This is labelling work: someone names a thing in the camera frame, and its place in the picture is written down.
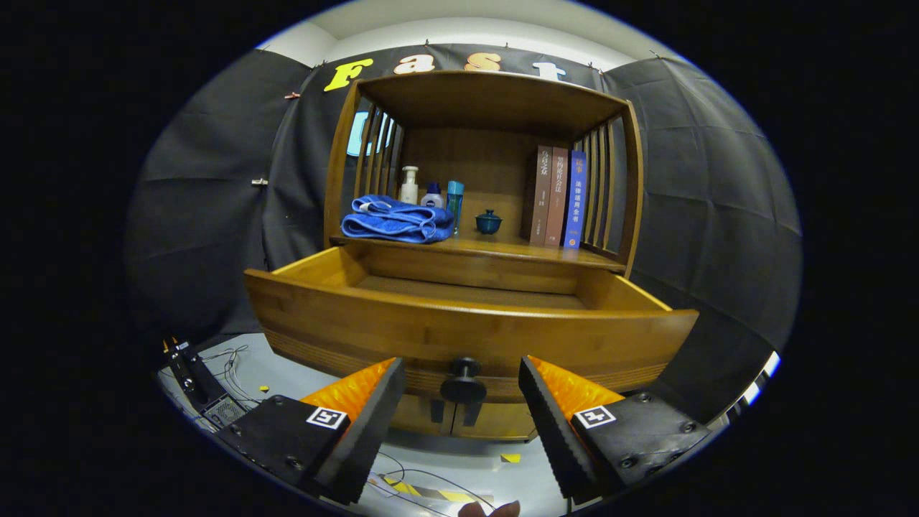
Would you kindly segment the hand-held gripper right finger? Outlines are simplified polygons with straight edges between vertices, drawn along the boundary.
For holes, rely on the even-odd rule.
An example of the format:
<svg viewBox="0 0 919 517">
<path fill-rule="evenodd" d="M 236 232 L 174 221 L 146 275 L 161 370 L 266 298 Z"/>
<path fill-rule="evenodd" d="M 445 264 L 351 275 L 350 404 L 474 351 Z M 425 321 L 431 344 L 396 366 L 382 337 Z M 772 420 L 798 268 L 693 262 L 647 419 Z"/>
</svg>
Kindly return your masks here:
<svg viewBox="0 0 919 517">
<path fill-rule="evenodd" d="M 562 496 L 606 498 L 693 454 L 710 428 L 655 393 L 624 396 L 532 355 L 518 385 Z"/>
</svg>

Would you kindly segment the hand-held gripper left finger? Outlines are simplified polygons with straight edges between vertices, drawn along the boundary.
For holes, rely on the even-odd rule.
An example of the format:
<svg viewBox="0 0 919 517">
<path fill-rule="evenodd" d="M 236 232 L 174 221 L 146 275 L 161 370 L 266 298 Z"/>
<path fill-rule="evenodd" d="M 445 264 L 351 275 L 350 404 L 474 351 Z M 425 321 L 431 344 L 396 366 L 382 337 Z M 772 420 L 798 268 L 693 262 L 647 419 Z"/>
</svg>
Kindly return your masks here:
<svg viewBox="0 0 919 517">
<path fill-rule="evenodd" d="M 269 397 L 216 435 L 299 490 L 357 503 L 404 390 L 403 359 L 390 358 L 303 399 Z"/>
</svg>

